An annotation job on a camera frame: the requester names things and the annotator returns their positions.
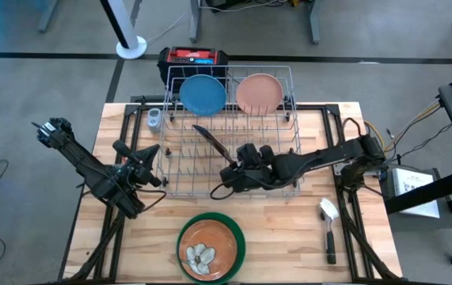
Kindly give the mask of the red black power station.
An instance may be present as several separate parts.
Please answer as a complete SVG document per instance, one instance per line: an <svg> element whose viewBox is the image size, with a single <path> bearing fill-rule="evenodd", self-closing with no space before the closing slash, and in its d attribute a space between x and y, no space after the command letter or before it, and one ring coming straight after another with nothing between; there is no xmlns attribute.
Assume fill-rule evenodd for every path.
<svg viewBox="0 0 452 285"><path fill-rule="evenodd" d="M229 56L220 50L202 47L165 47L159 54L157 67L167 90L179 93L187 78L210 75L226 83Z"/></svg>

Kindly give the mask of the green plate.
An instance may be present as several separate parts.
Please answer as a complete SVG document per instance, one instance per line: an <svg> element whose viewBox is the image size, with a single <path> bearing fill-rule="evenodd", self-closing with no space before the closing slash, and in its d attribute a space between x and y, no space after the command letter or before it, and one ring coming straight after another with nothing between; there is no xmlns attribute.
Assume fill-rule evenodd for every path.
<svg viewBox="0 0 452 285"><path fill-rule="evenodd" d="M237 242L237 256L236 260L234 262L233 267L228 271L228 273L222 277L219 280L213 281L213 282L200 282L196 279L193 279L188 273L186 273L182 265L180 264L179 258L178 258L178 243L180 241L180 238L183 234L183 232L194 222L197 222L199 220L204 219L214 219L220 222L223 222L226 224L233 232L236 242ZM187 278L189 278L193 283L197 283L199 285L223 285L225 283L228 283L241 269L241 266L245 260L245 254L246 254L246 242L245 242L245 236L240 228L240 226L229 216L224 215L222 213L218 212L206 212L199 214L193 218L191 218L182 228L181 232L179 233L179 236L177 238L177 247L176 247L176 258L177 258L177 264L179 265L181 271L186 275Z"/></svg>

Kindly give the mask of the teal patterned plate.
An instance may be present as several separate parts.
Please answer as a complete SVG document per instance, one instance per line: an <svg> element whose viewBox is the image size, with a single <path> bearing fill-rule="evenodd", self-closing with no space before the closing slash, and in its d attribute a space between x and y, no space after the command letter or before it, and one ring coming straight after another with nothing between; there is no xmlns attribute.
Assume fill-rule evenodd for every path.
<svg viewBox="0 0 452 285"><path fill-rule="evenodd" d="M223 156L230 164L234 163L234 160L230 156L230 152L205 128L200 125L193 124L192 127L202 135L207 142L209 142L213 148Z"/></svg>

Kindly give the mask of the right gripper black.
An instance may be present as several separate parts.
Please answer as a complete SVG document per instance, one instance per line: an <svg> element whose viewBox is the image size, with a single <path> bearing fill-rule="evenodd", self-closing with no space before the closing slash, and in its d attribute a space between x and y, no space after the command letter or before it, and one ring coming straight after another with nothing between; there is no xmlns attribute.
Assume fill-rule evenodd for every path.
<svg viewBox="0 0 452 285"><path fill-rule="evenodd" d="M288 158L289 154L275 155L270 146L257 150L246 143L237 149L237 160L219 174L225 186L236 185L236 192L284 188L289 185Z"/></svg>

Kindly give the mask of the pink plate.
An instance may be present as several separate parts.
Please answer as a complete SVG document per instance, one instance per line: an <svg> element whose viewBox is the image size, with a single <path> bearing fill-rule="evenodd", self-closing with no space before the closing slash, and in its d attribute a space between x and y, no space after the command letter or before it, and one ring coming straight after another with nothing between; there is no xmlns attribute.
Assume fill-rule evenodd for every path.
<svg viewBox="0 0 452 285"><path fill-rule="evenodd" d="M251 116L273 113L283 98L283 87L270 74L252 74L237 87L237 106Z"/></svg>

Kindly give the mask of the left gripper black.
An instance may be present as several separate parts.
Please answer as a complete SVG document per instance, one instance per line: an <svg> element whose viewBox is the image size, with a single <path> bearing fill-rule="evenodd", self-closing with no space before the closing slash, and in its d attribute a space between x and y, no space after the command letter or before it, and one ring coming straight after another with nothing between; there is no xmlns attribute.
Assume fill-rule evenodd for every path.
<svg viewBox="0 0 452 285"><path fill-rule="evenodd" d="M146 171L146 165L153 164L160 149L159 144L134 151L124 142L116 140L112 147L121 157L127 158L127 161L122 166L122 170L126 173L126 182L129 186L134 186L135 184L151 184L154 187L159 187L161 185L159 178Z"/></svg>

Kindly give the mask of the grey table leg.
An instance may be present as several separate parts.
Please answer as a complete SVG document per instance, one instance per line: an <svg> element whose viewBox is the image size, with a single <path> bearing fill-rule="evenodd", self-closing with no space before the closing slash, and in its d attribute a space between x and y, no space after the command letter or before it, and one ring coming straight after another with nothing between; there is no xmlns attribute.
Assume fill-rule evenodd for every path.
<svg viewBox="0 0 452 285"><path fill-rule="evenodd" d="M201 27L201 9L200 0L190 0L191 16L189 22L188 37L192 43L197 43Z"/></svg>
<svg viewBox="0 0 452 285"><path fill-rule="evenodd" d="M41 14L38 25L36 26L36 30L39 33L47 32L58 4L59 4L59 0L43 0L43 8L44 9Z"/></svg>
<svg viewBox="0 0 452 285"><path fill-rule="evenodd" d="M318 45L321 40L320 35L320 12L322 0L311 0L309 6L310 36L312 44Z"/></svg>

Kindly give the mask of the blue plate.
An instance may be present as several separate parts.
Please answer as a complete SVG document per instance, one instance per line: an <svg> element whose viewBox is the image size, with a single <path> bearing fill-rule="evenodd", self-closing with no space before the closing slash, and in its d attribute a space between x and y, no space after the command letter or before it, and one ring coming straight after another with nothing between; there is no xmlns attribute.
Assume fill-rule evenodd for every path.
<svg viewBox="0 0 452 285"><path fill-rule="evenodd" d="M216 78L206 74L186 79L179 90L180 101L190 112L198 116L213 116L226 104L226 90Z"/></svg>

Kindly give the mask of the brown flower plate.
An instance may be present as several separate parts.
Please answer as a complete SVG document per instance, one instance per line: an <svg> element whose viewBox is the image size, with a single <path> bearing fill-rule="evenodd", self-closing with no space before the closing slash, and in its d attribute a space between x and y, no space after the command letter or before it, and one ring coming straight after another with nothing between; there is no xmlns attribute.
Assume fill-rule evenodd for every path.
<svg viewBox="0 0 452 285"><path fill-rule="evenodd" d="M224 277L233 267L237 242L232 230L214 219L191 224L178 243L178 258L183 270L200 282Z"/></svg>

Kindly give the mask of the white round-base stand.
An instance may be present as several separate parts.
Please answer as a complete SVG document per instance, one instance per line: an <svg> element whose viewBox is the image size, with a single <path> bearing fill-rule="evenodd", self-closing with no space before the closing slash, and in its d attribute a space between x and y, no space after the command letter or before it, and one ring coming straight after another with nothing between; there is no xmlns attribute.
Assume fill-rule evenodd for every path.
<svg viewBox="0 0 452 285"><path fill-rule="evenodd" d="M147 42L138 36L123 0L100 0L116 34L116 53L122 59L137 59L145 54Z"/></svg>

